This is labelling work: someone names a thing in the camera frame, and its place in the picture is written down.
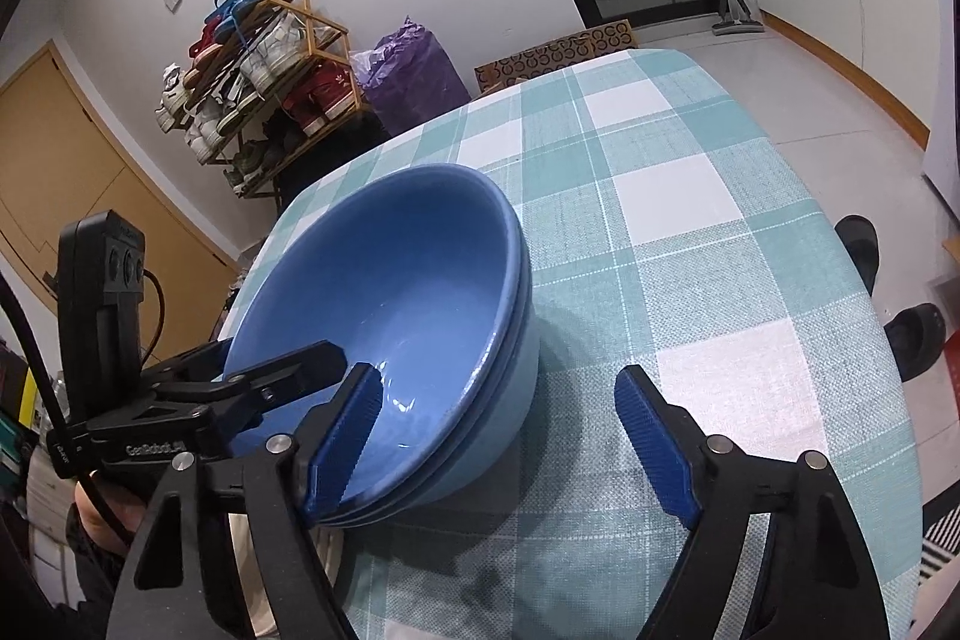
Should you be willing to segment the person left hand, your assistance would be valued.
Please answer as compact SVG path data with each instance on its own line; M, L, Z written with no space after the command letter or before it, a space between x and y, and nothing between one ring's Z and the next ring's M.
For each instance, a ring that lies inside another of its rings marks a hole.
M125 536L119 536L110 526L109 521L98 509L98 505L91 500L86 486L93 486L96 489L99 497L106 502L112 512L112 516L127 530ZM148 503L135 492L127 491L110 477L104 477L99 473L91 473L86 481L76 482L73 503L76 505L78 518L89 539L94 544L98 544L99 548L119 555L128 553L128 549L132 546L132 539L139 531L148 509Z

